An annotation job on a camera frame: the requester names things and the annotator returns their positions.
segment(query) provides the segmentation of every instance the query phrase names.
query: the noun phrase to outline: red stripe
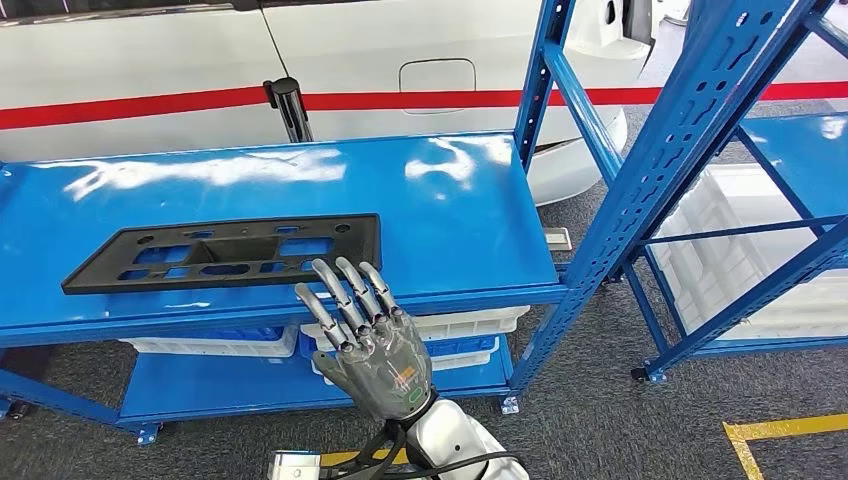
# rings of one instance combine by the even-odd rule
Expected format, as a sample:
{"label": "red stripe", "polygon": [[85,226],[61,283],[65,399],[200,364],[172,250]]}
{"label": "red stripe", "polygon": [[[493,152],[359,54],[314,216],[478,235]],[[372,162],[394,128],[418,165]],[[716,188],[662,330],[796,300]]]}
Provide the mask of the red stripe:
{"label": "red stripe", "polygon": [[[587,92],[595,105],[648,105],[656,101],[660,90],[660,87],[592,88],[588,89]],[[809,100],[846,97],[848,97],[848,82],[807,82],[771,85],[763,94],[762,100]],[[514,107],[518,105],[520,99],[520,90],[311,93],[304,95],[304,103],[309,111]],[[258,105],[265,102],[267,102],[267,99],[262,87],[241,87],[94,102],[9,108],[0,110],[0,130],[194,112]],[[564,102],[559,95],[551,95],[550,105],[562,106]]]}

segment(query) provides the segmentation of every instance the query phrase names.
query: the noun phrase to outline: blue shelving unit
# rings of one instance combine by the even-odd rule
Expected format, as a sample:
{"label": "blue shelving unit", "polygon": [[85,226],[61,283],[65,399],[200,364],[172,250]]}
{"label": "blue shelving unit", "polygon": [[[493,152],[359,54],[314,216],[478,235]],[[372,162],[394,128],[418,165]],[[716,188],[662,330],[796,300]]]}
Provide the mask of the blue shelving unit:
{"label": "blue shelving unit", "polygon": [[[848,266],[848,261],[846,261],[848,260],[848,257],[846,257],[848,193],[845,192],[844,188],[845,181],[848,180],[848,162],[846,162],[848,160],[848,132],[844,128],[848,124],[848,114],[753,118],[739,122],[739,119],[744,117],[753,102],[762,93],[763,88],[772,81],[810,32],[821,36],[843,55],[848,52],[846,49],[848,36],[823,17],[831,4],[832,2],[829,1],[806,2],[798,6],[800,10],[795,14],[790,13],[788,19],[791,20],[781,27],[784,29],[785,42],[779,48],[774,49],[773,55],[755,63],[755,66],[757,66],[756,64],[760,65],[755,70],[755,76],[750,80],[753,88],[744,92],[744,96],[738,96],[741,101],[736,105],[736,111],[731,120],[721,127],[721,134],[715,137],[717,141],[710,144],[703,153],[694,158],[691,170],[685,174],[678,174],[682,181],[679,181],[674,187],[669,201],[665,202],[660,210],[660,215],[647,225],[648,228],[640,233],[641,240],[624,255],[627,263],[621,266],[620,272],[630,283],[639,307],[645,316],[651,336],[659,350],[657,358],[647,361],[644,368],[640,367],[633,370],[633,374],[637,378],[662,382],[666,380],[664,372],[667,369],[690,356],[848,345],[848,336],[718,339],[719,336],[741,320],[753,315],[792,287],[807,282],[829,269]],[[763,7],[769,11],[772,11],[774,6],[775,4],[772,3],[763,4]],[[750,41],[756,42],[757,39],[764,38],[764,35],[769,31],[762,28],[762,32],[758,32],[761,29],[760,25],[765,25],[768,22],[763,23],[765,16],[751,16],[751,13],[753,12],[747,9],[746,13],[733,17],[736,19],[737,31],[742,34],[733,38],[733,40],[742,40],[742,44],[748,44],[744,40],[746,35],[752,39]],[[700,10],[698,15],[701,19],[693,19],[696,28],[693,37],[700,33],[698,30],[701,29],[698,29],[698,24],[703,21],[707,13]],[[693,37],[690,37],[687,41],[694,41]],[[734,85],[724,82],[727,81],[706,82],[703,90],[710,87],[719,89],[720,85]],[[739,82],[736,85],[737,88],[740,88],[745,83]],[[800,220],[656,238],[655,234],[659,223],[676,205],[698,173],[709,162],[709,159],[718,153],[726,140],[733,135],[741,140],[742,144],[747,147],[760,166],[768,173],[798,213]],[[675,298],[668,281],[659,268],[656,258],[645,246],[651,243],[740,235],[788,228],[809,228],[815,234],[817,240],[759,282],[750,291],[731,302],[699,328],[687,332],[679,313],[675,309]],[[669,345],[668,338],[645,296],[640,280],[630,266],[630,263],[639,257],[643,257],[647,261],[674,320],[677,334],[681,338],[674,345]]]}
{"label": "blue shelving unit", "polygon": [[[14,276],[0,278],[9,298],[0,347],[311,321],[285,285],[67,296],[60,283],[124,227],[377,213],[382,274],[411,313],[550,305],[514,364],[501,337],[488,365],[435,374],[449,396],[498,396],[504,411],[515,411],[516,397],[600,283],[631,272],[687,179],[734,134],[803,40],[811,15],[830,3],[735,0],[703,11],[696,2],[693,14],[702,13],[627,161],[562,54],[574,2],[545,0],[513,132],[3,165],[0,265]],[[554,83],[610,187],[567,266],[551,259],[525,177]],[[780,269],[745,305],[762,304],[844,254],[846,230],[841,221],[824,231],[790,262],[791,272]],[[734,308],[678,345],[658,342],[651,374],[699,351],[747,311]],[[0,371],[0,394],[132,432],[139,443],[155,440],[165,421],[349,402],[299,355],[142,354],[120,409],[9,371]]]}

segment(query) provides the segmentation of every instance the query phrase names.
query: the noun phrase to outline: robotic finger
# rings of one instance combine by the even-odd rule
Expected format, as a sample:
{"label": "robotic finger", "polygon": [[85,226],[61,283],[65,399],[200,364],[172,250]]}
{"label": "robotic finger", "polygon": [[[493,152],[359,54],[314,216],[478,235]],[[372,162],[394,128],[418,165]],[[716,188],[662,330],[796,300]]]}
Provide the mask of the robotic finger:
{"label": "robotic finger", "polygon": [[333,347],[336,350],[341,351],[342,349],[353,348],[353,344],[350,343],[350,340],[347,338],[344,330],[342,330],[338,323],[333,320],[333,317],[330,316],[330,313],[327,312],[324,305],[321,305],[321,300],[315,296],[315,293],[309,288],[309,286],[305,283],[298,283],[294,287],[294,293],[318,320],[318,324],[321,325],[321,330],[324,331],[324,335],[326,335],[327,339],[330,340],[330,343],[333,344]]}
{"label": "robotic finger", "polygon": [[397,302],[395,302],[392,292],[389,291],[389,286],[386,285],[383,277],[380,276],[380,272],[368,262],[360,263],[359,268],[368,276],[368,280],[374,286],[374,292],[377,294],[377,298],[380,299],[380,303],[383,304],[386,312],[391,313],[393,309],[398,308]]}
{"label": "robotic finger", "polygon": [[338,257],[336,258],[336,266],[339,267],[339,270],[342,271],[345,278],[347,278],[347,281],[350,282],[354,296],[356,296],[356,299],[359,300],[359,303],[368,314],[369,322],[373,324],[380,315],[383,315],[383,312],[380,309],[380,304],[377,303],[377,299],[374,297],[374,294],[371,293],[371,290],[367,285],[365,285],[365,282],[362,281],[362,277],[359,276],[359,272],[353,264],[350,263],[350,260],[344,257]]}
{"label": "robotic finger", "polygon": [[359,313],[356,303],[348,296],[339,278],[330,269],[329,265],[321,259],[312,261],[312,270],[321,277],[321,280],[327,285],[327,290],[330,295],[336,300],[336,304],[344,316],[345,322],[350,327],[350,331],[357,339],[367,338],[371,333],[371,325],[366,322]]}

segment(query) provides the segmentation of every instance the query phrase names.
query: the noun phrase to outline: white plastic bin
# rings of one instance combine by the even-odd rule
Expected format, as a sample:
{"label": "white plastic bin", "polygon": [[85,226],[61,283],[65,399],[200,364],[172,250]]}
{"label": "white plastic bin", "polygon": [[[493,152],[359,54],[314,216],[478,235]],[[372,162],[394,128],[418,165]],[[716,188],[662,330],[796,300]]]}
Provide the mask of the white plastic bin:
{"label": "white plastic bin", "polygon": [[[441,355],[438,357],[430,357],[430,360],[433,363],[434,372],[438,372],[439,370],[450,370],[453,368],[486,365],[487,363],[489,363],[489,360],[491,360],[492,354],[498,351],[498,348],[500,348],[500,339],[496,338],[495,345],[490,350],[457,353],[454,355]],[[317,375],[321,375],[321,372],[318,371],[318,367],[315,366],[315,362],[311,363],[312,371]],[[326,377],[324,377],[324,383],[326,383],[327,385],[333,385],[333,382],[327,380]]]}
{"label": "white plastic bin", "polygon": [[[756,164],[711,165],[681,198],[658,236],[798,220]],[[815,240],[810,229],[651,245],[675,307],[691,333]],[[848,270],[801,284],[720,337],[721,340],[848,335]]]}
{"label": "white plastic bin", "polygon": [[297,332],[297,326],[285,327],[277,340],[143,337],[121,341],[132,344],[139,353],[286,358],[294,353]]}
{"label": "white plastic bin", "polygon": [[[442,340],[448,338],[473,337],[509,333],[518,326],[518,317],[530,310],[529,306],[495,308],[474,312],[447,313],[443,315],[425,315],[415,317],[415,326],[423,340]],[[347,325],[342,329],[348,337],[353,335]],[[300,331],[315,339],[318,350],[329,352],[333,345],[327,340],[321,326],[317,323],[304,324]]]}

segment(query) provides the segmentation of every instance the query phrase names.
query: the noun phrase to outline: gray carpet floor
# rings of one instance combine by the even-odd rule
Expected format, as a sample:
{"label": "gray carpet floor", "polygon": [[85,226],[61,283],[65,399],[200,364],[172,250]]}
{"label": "gray carpet floor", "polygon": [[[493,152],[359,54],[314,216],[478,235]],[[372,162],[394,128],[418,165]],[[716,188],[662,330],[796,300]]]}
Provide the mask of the gray carpet floor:
{"label": "gray carpet floor", "polygon": [[[770,103],[754,113],[827,109],[824,102]],[[646,113],[627,110],[631,137]],[[719,161],[748,158],[731,145]],[[540,216],[579,242],[605,191],[596,185]],[[650,282],[646,288],[662,313],[658,291]],[[510,336],[513,355],[540,314],[531,310]],[[848,412],[848,349],[690,361],[666,384],[633,382],[630,368],[655,354],[629,287],[604,286],[521,398],[520,414],[501,415],[492,399],[460,403],[539,479],[743,479],[722,422]],[[61,346],[46,380],[117,405],[134,357],[117,342]],[[0,478],[260,479],[275,449],[353,450],[376,429],[353,409],[237,416],[169,424],[155,444],[138,447],[127,434],[39,409],[0,422]],[[835,432],[751,448],[768,480],[840,479],[848,478],[846,441],[846,432]]]}

